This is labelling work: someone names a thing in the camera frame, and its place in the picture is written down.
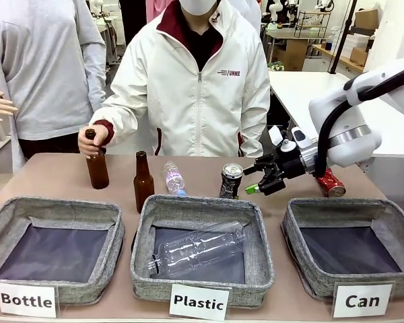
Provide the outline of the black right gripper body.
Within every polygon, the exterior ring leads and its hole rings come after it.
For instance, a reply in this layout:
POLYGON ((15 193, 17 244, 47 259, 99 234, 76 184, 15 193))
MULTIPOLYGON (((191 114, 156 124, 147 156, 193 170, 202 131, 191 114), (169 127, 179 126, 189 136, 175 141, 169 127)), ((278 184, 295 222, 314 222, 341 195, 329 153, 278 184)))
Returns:
POLYGON ((280 180, 296 178, 305 173, 313 174, 316 169, 316 150, 289 152, 279 150, 275 164, 277 166, 275 175, 280 180))

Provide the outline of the person's right hand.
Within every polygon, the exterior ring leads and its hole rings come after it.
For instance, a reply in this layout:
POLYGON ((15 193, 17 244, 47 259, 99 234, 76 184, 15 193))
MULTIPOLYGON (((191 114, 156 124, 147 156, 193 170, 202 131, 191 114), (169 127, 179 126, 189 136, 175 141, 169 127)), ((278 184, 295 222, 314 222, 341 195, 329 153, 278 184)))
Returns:
POLYGON ((102 124, 92 124, 81 128, 77 137, 79 152, 84 154, 87 158, 98 155, 107 136, 108 129, 102 124), (87 130, 93 130, 96 133, 94 139, 86 137, 87 130))

